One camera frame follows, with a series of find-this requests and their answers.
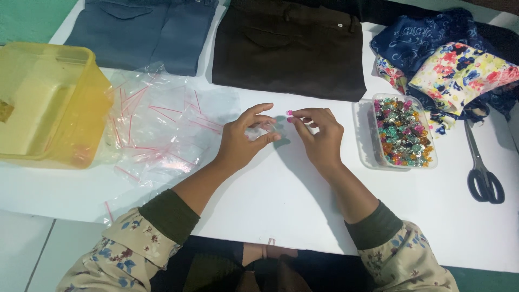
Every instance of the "sleeve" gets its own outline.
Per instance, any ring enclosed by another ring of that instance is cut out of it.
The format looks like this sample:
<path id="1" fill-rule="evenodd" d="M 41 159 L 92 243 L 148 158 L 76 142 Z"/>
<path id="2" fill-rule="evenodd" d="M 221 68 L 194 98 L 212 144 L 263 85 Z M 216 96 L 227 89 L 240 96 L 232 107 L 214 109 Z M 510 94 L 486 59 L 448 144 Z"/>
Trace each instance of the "sleeve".
<path id="1" fill-rule="evenodd" d="M 168 207 L 167 218 L 160 221 Z M 151 291 L 149 279 L 167 268 L 199 219 L 173 191 L 161 193 L 103 231 L 103 238 L 67 271 L 56 291 Z"/>
<path id="2" fill-rule="evenodd" d="M 375 291 L 459 291 L 420 228 L 400 220 L 382 202 L 364 220 L 346 225 L 378 285 Z"/>

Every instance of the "person's right hand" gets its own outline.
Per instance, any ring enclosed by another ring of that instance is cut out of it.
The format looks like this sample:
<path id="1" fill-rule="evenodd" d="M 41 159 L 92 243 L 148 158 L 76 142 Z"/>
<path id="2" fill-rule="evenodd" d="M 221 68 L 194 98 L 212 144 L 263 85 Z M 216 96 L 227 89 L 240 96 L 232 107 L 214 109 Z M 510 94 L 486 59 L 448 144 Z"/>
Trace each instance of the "person's right hand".
<path id="1" fill-rule="evenodd" d="M 317 171 L 324 176 L 326 170 L 342 165 L 340 142 L 343 139 L 344 128 L 335 120 L 332 111 L 308 108 L 293 111 L 292 115 L 292 123 L 303 140 L 306 155 Z M 319 127 L 319 132 L 312 134 L 305 123 L 311 123 L 311 128 Z"/>

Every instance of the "colorful beads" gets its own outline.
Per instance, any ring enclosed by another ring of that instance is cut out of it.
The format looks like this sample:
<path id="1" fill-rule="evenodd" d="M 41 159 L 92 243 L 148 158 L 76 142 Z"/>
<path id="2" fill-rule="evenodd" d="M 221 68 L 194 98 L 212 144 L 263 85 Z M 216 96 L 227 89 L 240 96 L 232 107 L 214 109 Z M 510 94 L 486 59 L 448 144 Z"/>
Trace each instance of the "colorful beads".
<path id="1" fill-rule="evenodd" d="M 374 100 L 374 106 L 385 160 L 398 166 L 428 167 L 433 147 L 413 101 L 385 98 Z"/>

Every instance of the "folded brown pants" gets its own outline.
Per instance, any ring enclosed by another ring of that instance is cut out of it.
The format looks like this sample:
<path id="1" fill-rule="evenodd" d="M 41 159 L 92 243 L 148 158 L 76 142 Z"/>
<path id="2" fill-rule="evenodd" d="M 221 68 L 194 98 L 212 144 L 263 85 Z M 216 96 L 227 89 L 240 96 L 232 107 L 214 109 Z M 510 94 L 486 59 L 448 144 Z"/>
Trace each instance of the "folded brown pants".
<path id="1" fill-rule="evenodd" d="M 355 16 L 274 0 L 232 0 L 216 34 L 214 84 L 359 101 L 362 29 Z"/>

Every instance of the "scissors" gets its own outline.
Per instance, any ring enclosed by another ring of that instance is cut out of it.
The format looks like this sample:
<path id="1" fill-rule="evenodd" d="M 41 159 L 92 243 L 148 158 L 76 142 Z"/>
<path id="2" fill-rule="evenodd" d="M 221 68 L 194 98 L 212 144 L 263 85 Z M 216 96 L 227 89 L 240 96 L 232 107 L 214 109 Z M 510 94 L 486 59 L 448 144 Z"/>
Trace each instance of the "scissors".
<path id="1" fill-rule="evenodd" d="M 478 202 L 490 202 L 492 204 L 501 204 L 504 202 L 503 186 L 497 177 L 488 171 L 483 164 L 480 152 L 477 150 L 476 141 L 472 134 L 469 122 L 465 120 L 465 132 L 467 132 L 467 140 L 469 140 L 469 148 L 474 160 L 474 168 L 470 170 L 467 178 L 470 194 Z"/>

